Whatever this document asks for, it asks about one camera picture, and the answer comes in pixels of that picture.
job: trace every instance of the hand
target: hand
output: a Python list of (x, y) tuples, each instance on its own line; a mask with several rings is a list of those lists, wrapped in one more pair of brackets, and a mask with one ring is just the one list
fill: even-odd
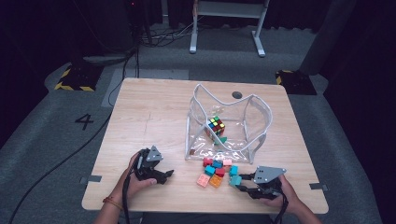
[[(117, 183), (116, 187), (113, 189), (113, 191), (110, 194), (110, 196), (112, 196), (114, 198), (114, 200), (116, 200), (120, 204), (122, 202), (121, 198), (122, 198), (123, 183), (125, 181), (126, 176), (128, 175), (129, 170), (131, 169), (131, 167), (134, 163), (134, 159), (137, 157), (137, 155), (138, 154), (135, 153), (132, 156), (132, 158), (129, 161), (128, 168), (126, 168), (126, 170), (122, 173), (122, 175), (119, 179), (119, 182)], [(131, 179), (129, 182), (129, 188), (128, 188), (128, 192), (127, 192), (128, 201), (130, 201), (132, 199), (132, 197), (139, 190), (144, 189), (144, 188), (154, 185), (154, 184), (157, 184), (157, 180), (154, 178), (139, 181), (134, 173), (131, 174)]]
[[(282, 191), (286, 195), (289, 201), (289, 205), (286, 211), (294, 214), (296, 210), (298, 210), (298, 208), (301, 207), (302, 202), (298, 198), (293, 186), (289, 183), (289, 181), (286, 179), (284, 175), (280, 175), (279, 180), (282, 183)], [(283, 195), (279, 195), (273, 200), (261, 198), (260, 201), (268, 206), (281, 207), (283, 204)]]

